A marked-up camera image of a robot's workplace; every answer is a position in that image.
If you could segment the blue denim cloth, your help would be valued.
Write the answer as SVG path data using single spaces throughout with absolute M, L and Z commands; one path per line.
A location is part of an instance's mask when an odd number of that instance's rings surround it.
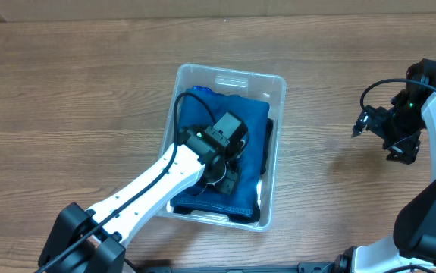
M 220 119 L 227 111 L 241 118 L 249 129 L 248 145 L 238 158 L 241 167 L 240 182 L 231 195 L 224 195 L 194 186 L 179 193 L 171 200 L 171 206 L 218 214 L 251 216 L 257 206 L 256 185 L 260 177 L 266 123 L 270 105 L 267 102 L 248 99 L 238 95 L 201 93 L 187 90 L 180 104 L 179 127 L 212 125 L 212 118 Z

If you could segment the clear plastic storage bin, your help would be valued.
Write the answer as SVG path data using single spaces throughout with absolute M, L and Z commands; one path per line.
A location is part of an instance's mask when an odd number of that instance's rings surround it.
M 158 215 L 268 230 L 286 88 L 278 75 L 181 65 L 161 151 L 172 150 L 178 130 L 178 141 L 197 153 L 205 172 Z

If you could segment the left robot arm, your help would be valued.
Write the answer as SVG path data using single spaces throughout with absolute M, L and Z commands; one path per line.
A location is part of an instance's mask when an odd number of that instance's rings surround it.
M 215 124 L 174 130 L 174 143 L 125 188 L 88 209 L 72 202 L 55 220 L 39 257 L 40 272 L 122 272 L 141 227 L 202 177 L 219 182 L 243 150 L 244 121 L 226 112 Z

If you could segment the blue glitter cloth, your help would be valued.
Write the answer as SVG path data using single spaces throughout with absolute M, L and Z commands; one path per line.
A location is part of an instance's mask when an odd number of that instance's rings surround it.
M 199 91 L 201 93 L 209 93 L 209 94 L 213 94 L 214 93 L 212 91 L 212 89 L 210 89 L 209 87 L 205 87 L 205 86 L 193 86 L 192 90 Z

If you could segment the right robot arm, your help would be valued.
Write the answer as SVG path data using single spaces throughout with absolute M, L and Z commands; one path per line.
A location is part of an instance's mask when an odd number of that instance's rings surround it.
M 423 58 L 403 78 L 380 80 L 375 87 L 401 83 L 388 107 L 372 106 L 360 96 L 361 112 L 353 137 L 372 133 L 382 141 L 389 162 L 425 174 L 425 187 L 411 195 L 395 219 L 391 234 L 374 243 L 351 246 L 317 272 L 436 272 L 436 61 Z

